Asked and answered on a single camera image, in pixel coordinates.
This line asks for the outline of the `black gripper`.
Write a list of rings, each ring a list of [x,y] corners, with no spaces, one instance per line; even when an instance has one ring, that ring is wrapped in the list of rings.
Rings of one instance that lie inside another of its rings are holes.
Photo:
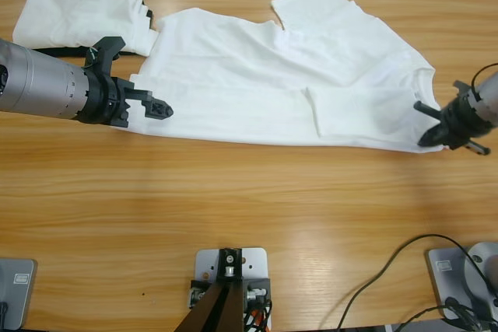
[[[145,117],[164,120],[172,117],[173,108],[163,100],[151,96],[150,91],[135,89],[135,84],[118,77],[84,70],[89,87],[86,103],[75,119],[85,124],[105,124],[126,128],[128,126],[127,100],[137,100],[145,108]]]
[[[442,112],[416,101],[415,110],[432,118],[441,117],[439,124],[424,132],[417,145],[423,148],[447,146],[451,150],[463,147],[479,156],[489,155],[491,149],[473,141],[473,138],[490,133],[493,124],[482,119],[473,104],[476,101],[471,93],[459,94]]]

